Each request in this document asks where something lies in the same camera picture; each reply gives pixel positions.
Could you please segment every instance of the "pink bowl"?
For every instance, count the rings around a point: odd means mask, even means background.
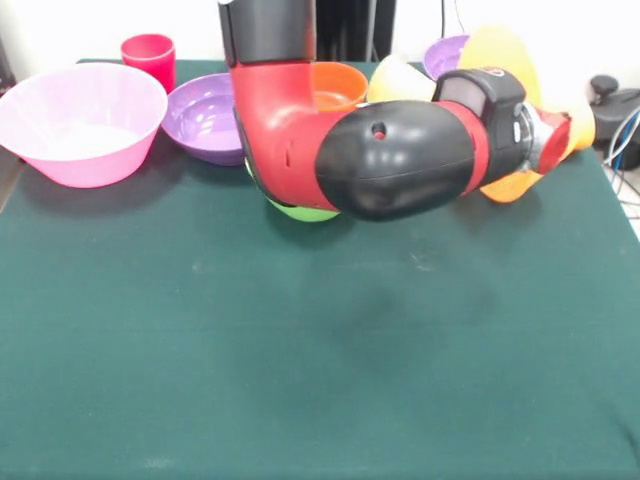
[[[142,165],[167,103],[162,85],[141,70],[73,65],[0,98],[0,145],[62,185],[110,185]]]

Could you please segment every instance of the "green bowl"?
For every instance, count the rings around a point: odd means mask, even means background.
[[[251,168],[249,167],[249,162],[244,161],[244,165],[247,168],[247,172],[253,178],[253,173],[251,172]],[[285,215],[293,218],[294,220],[298,220],[299,222],[326,222],[327,220],[331,220],[332,218],[340,215],[340,212],[331,212],[329,210],[320,210],[317,208],[306,208],[306,207],[285,207],[284,205],[280,205],[277,202],[267,198],[269,203],[280,210]]]

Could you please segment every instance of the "black joystick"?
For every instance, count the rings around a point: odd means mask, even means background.
[[[597,75],[591,79],[591,87],[597,95],[591,104],[596,121],[596,150],[606,152],[613,134],[625,118],[640,107],[640,89],[619,89],[618,80],[609,75]],[[620,170],[633,170],[640,165],[640,129],[631,138],[617,166]]]
[[[596,75],[591,79],[591,88],[598,96],[598,103],[618,90],[619,86],[618,80],[609,75]]]

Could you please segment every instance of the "white wall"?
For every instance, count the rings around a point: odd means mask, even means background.
[[[546,81],[607,72],[640,86],[638,1],[607,0],[607,11],[585,0],[457,2],[468,31],[500,23],[522,35]],[[447,34],[460,33],[454,0],[446,3]],[[0,34],[19,79],[82,57],[118,57],[124,38],[149,31],[172,37],[179,58],[222,58],[215,0],[0,0]],[[439,35],[439,0],[398,0],[394,53],[421,60]]]

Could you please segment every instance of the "black pole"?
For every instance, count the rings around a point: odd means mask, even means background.
[[[11,71],[7,53],[0,39],[0,97],[16,84],[16,77]]]

